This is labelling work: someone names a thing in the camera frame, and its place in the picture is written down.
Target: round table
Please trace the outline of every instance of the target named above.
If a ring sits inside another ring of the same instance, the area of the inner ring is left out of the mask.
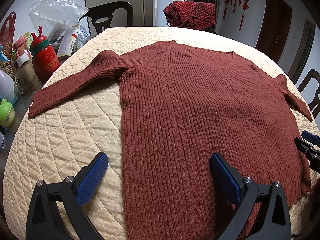
[[[168,27],[109,28],[90,40],[69,58],[44,87],[77,73],[101,51],[111,49],[117,54],[153,44],[175,40],[178,44],[218,51],[235,51],[276,77],[284,72],[265,54],[237,41],[208,32]],[[287,78],[288,88],[302,98],[295,85]],[[292,109],[300,132],[319,134],[315,121],[309,122]],[[63,104],[34,119],[26,113],[16,133],[3,184],[3,202],[11,231],[25,239],[28,206],[33,188],[39,179],[47,183],[60,182],[75,175],[99,152],[109,158],[109,167],[94,196],[84,209],[105,240],[126,239],[122,200],[121,106],[119,85],[116,82],[94,82]],[[312,184],[319,175],[311,171]],[[71,237],[77,236],[67,219],[62,203],[61,216]],[[290,208],[292,233],[298,234],[311,205],[309,194]]]

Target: ribbed sweater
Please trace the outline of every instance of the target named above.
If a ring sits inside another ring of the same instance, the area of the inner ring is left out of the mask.
[[[279,180],[289,205],[310,190],[287,101],[312,117],[284,75],[271,78],[235,52],[160,41],[120,56],[100,52],[85,70],[38,91],[28,116],[102,77],[120,81],[129,240],[213,239],[232,213],[210,173],[215,152],[257,183]]]

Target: checkered fabric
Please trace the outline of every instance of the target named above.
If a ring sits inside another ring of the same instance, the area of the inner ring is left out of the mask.
[[[216,5],[213,3],[173,1],[163,12],[170,27],[201,31],[216,22]]]

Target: red bottle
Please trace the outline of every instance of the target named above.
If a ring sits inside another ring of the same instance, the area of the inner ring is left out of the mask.
[[[40,81],[45,82],[60,67],[60,62],[56,52],[49,45],[47,37],[41,35],[41,26],[39,26],[38,32],[38,36],[35,33],[31,33],[33,41],[30,46],[30,52],[33,55],[32,64],[36,75]]]

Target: metal screw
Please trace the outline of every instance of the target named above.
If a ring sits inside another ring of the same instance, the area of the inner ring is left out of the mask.
[[[37,186],[42,186],[42,185],[43,185],[43,182],[44,182],[44,181],[43,181],[42,179],[41,179],[41,180],[38,180],[38,181],[37,181]]]
[[[66,182],[70,183],[73,182],[74,177],[73,176],[68,176],[66,177]]]
[[[276,187],[281,187],[281,183],[279,181],[275,181]]]
[[[246,177],[246,178],[244,178],[244,182],[247,184],[251,184],[253,182],[253,180],[250,177]]]

